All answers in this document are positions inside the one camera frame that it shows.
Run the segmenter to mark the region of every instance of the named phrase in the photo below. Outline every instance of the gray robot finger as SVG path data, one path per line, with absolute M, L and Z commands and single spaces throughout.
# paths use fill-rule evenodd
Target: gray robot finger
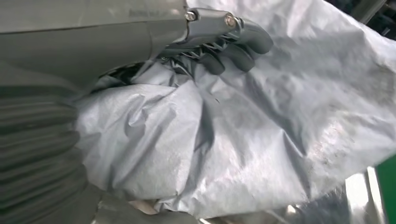
M 250 54 L 235 44 L 228 45 L 219 55 L 230 58 L 235 66 L 244 72 L 250 71 L 255 66 L 255 61 Z
M 248 46 L 257 54 L 266 54 L 274 45 L 269 34 L 258 24 L 235 17 L 236 28 L 223 35 L 222 38 L 234 44 Z
M 226 68 L 219 58 L 213 53 L 207 52 L 196 60 L 197 63 L 202 64 L 211 74 L 220 75 Z

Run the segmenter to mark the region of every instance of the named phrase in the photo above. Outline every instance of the bolt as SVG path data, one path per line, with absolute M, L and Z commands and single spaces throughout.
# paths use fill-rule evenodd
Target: bolt
M 227 26 L 229 26 L 229 27 L 235 27 L 235 25 L 236 25 L 236 20 L 231 13 L 226 14 L 225 21 L 226 21 Z
M 194 21 L 197 19 L 197 16 L 193 12 L 187 12 L 184 17 L 186 18 L 187 21 Z

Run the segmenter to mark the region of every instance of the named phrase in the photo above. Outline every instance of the crumpled plastic sheet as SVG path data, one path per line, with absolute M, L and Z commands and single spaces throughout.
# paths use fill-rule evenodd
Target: crumpled plastic sheet
M 92 183 L 210 218 L 312 201 L 396 153 L 394 41 L 321 0 L 189 6 L 255 21 L 275 45 L 248 73 L 226 58 L 194 80 L 156 65 L 80 100 Z

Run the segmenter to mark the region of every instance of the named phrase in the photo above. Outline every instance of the robotic hand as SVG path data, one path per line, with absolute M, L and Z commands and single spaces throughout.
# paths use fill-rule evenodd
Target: robotic hand
M 259 25 L 229 12 L 192 8 L 185 17 L 189 30 L 187 38 L 166 47 L 160 54 L 161 58 L 170 58 L 174 68 L 181 66 L 180 57 L 187 57 L 219 75 L 225 68 L 218 57 L 226 56 L 237 68 L 247 72 L 255 65 L 251 54 L 266 54 L 273 45 L 268 33 Z
M 184 213 L 142 214 L 92 186 L 74 148 L 73 100 L 101 75 L 149 59 L 186 70 L 186 57 L 220 74 L 218 56 L 248 71 L 251 55 L 271 46 L 257 24 L 187 11 L 183 0 L 1 1 L 0 223 L 196 223 Z

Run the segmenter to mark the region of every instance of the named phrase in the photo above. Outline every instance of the metal surface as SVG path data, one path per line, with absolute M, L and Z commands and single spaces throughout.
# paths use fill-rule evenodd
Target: metal surface
M 184 0 L 2 1 L 0 33 L 177 21 L 185 20 L 184 14 Z
M 213 42 L 218 36 L 230 32 L 233 27 L 225 23 L 226 11 L 191 8 L 190 13 L 196 16 L 196 20 L 188 22 L 188 35 L 185 41 L 169 48 L 196 47 L 203 43 Z
M 352 224 L 387 223 L 374 168 L 369 167 L 366 173 L 353 175 L 345 185 Z
M 188 20 L 188 21 L 194 21 L 194 20 L 197 19 L 197 16 L 195 15 L 194 12 L 187 12 L 187 13 L 185 14 L 185 18 L 186 18 L 186 20 Z
M 225 20 L 226 20 L 226 24 L 229 27 L 235 27 L 236 21 L 235 21 L 235 18 L 234 18 L 234 16 L 232 14 L 227 14 Z
M 352 10 L 351 16 L 357 21 L 367 24 L 370 19 L 385 5 L 387 0 L 361 0 Z

